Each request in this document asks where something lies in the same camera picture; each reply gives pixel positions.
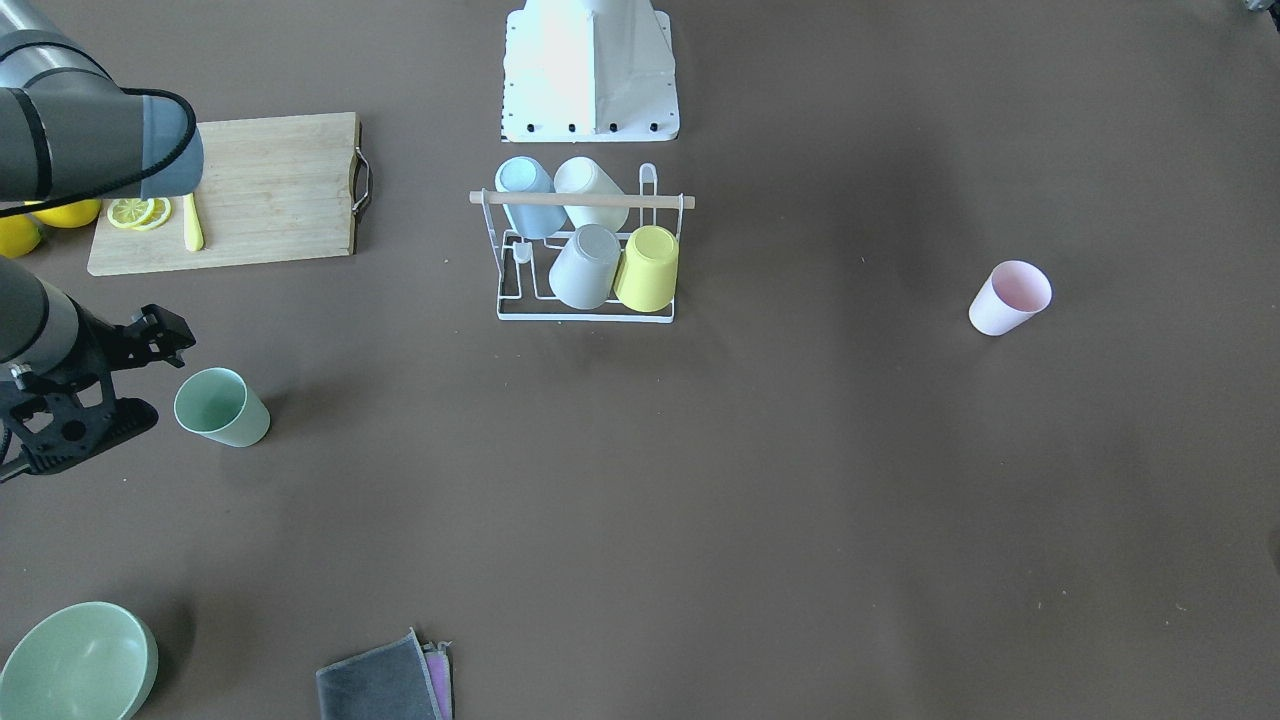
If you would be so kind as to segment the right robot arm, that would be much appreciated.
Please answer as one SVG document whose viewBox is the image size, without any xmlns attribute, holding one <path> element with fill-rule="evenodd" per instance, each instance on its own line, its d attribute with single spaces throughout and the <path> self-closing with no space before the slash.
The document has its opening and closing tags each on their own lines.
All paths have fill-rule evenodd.
<svg viewBox="0 0 1280 720">
<path fill-rule="evenodd" d="M 36 247 L 35 211 L 197 190 L 204 145 L 184 97 L 119 85 L 29 1 L 5 1 L 1 23 L 4 258 Z"/>
</svg>

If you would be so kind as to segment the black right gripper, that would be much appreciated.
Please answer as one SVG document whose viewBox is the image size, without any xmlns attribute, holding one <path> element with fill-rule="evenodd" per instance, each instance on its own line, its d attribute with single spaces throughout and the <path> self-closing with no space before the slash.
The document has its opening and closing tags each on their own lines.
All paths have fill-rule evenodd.
<svg viewBox="0 0 1280 720">
<path fill-rule="evenodd" d="M 196 345 L 188 322 L 156 304 L 143 305 L 124 325 L 110 324 L 78 304 L 73 309 L 78 333 L 67 364 L 78 377 L 93 377 L 104 386 L 114 372 L 154 363 L 182 368 L 183 352 Z"/>
</svg>

